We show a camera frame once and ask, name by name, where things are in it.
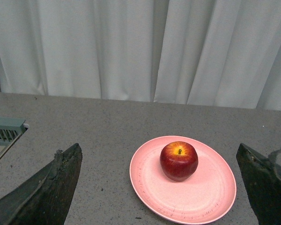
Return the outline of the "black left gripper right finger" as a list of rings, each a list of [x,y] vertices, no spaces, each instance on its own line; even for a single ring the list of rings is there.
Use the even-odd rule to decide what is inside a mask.
[[[248,199],[260,225],[281,225],[281,149],[263,156],[245,144],[236,154]]]

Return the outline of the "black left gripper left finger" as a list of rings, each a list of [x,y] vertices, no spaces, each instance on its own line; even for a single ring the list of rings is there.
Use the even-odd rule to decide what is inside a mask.
[[[64,224],[79,179],[82,151],[74,144],[0,199],[0,225]]]

